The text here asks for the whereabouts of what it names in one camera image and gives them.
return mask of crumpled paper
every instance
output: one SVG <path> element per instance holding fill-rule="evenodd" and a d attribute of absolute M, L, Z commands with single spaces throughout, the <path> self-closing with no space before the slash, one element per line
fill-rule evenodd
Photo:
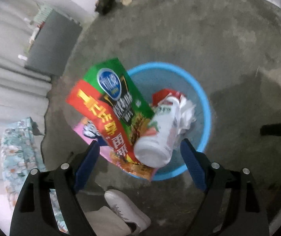
<path fill-rule="evenodd" d="M 180 127 L 178 134 L 184 134 L 190 129 L 191 124 L 196 121 L 194 116 L 196 105 L 192 101 L 188 100 L 184 95 L 180 97 Z"/>

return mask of food packaging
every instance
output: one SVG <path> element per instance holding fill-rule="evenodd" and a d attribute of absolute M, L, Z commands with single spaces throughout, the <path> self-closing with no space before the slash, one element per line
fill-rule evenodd
<path fill-rule="evenodd" d="M 190 129 L 195 106 L 182 93 L 163 89 L 152 95 L 155 115 L 134 146 L 136 158 L 154 168 L 167 165 L 182 134 Z"/>
<path fill-rule="evenodd" d="M 139 162 L 133 147 L 154 113 L 117 58 L 92 66 L 66 101 L 94 124 L 98 137 L 113 148 L 110 162 L 135 176 L 152 178 L 155 169 Z M 80 122 L 78 130 L 82 127 L 83 133 L 85 125 Z M 88 139 L 89 133 L 82 137 Z"/>

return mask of concrete floor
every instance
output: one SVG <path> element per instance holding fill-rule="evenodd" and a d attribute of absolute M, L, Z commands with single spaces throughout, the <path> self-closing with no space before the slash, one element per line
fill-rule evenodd
<path fill-rule="evenodd" d="M 91 65 L 112 57 L 126 69 L 163 61 L 190 72 L 212 106 L 206 155 L 228 169 L 249 168 L 268 206 L 281 184 L 281 137 L 261 137 L 259 129 L 281 122 L 279 8 L 263 0 L 133 0 L 97 18 L 49 93 L 42 143 L 48 169 L 87 148 L 71 129 L 81 115 L 64 100 Z M 182 235 L 203 198 L 188 172 L 149 183 L 103 158 L 86 186 L 98 188 L 123 191 L 152 219 L 142 235 Z M 102 196 L 78 198 L 84 211 L 104 203 Z"/>

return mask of white sneaker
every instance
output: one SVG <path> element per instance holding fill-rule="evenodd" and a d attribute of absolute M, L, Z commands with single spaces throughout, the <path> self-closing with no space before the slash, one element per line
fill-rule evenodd
<path fill-rule="evenodd" d="M 111 210 L 127 223 L 136 224 L 136 230 L 132 234 L 138 234 L 147 229 L 151 220 L 127 197 L 118 190 L 108 190 L 104 198 Z"/>

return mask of trash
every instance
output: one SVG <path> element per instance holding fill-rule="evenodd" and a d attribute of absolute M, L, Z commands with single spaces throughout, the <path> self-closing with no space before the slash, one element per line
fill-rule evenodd
<path fill-rule="evenodd" d="M 28 57 L 26 57 L 26 56 L 24 56 L 24 55 L 21 55 L 21 54 L 18 55 L 18 58 L 19 58 L 19 59 L 22 59 L 22 60 L 24 60 L 24 61 L 27 61 L 27 60 L 28 60 Z"/>
<path fill-rule="evenodd" d="M 121 0 L 121 3 L 124 5 L 124 6 L 128 6 L 131 4 L 133 0 Z"/>
<path fill-rule="evenodd" d="M 98 0 L 94 11 L 101 15 L 107 14 L 114 6 L 115 0 Z"/>
<path fill-rule="evenodd" d="M 163 89 L 153 96 L 157 106 L 148 130 L 134 146 L 136 158 L 143 164 L 161 168 L 167 165 L 179 135 L 195 121 L 195 105 L 178 91 Z"/>
<path fill-rule="evenodd" d="M 133 146 L 154 113 L 117 58 L 92 66 L 66 101 L 94 124 L 77 125 L 75 131 L 81 132 L 83 139 L 93 134 L 98 141 L 102 138 L 113 148 L 107 150 L 108 161 L 135 176 L 151 179 L 155 170 L 135 158 Z"/>

